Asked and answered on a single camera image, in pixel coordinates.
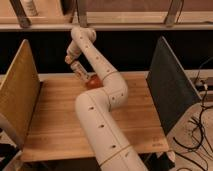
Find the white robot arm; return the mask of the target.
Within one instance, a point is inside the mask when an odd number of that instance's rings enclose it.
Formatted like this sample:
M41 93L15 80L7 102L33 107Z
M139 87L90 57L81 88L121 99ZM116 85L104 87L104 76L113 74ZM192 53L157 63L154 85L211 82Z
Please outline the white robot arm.
M65 61L83 53L102 87L84 91L75 100L75 112L102 171L148 171L110 112L128 98L128 86L117 69L96 49L92 28L73 27Z

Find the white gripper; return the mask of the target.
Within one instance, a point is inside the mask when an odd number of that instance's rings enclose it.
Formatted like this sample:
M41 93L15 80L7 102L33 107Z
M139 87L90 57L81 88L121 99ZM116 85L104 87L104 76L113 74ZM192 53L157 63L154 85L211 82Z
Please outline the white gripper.
M90 79L90 75L86 71L86 69L81 65L81 63L67 55L65 57L65 62L70 66L72 71L84 82L88 82Z

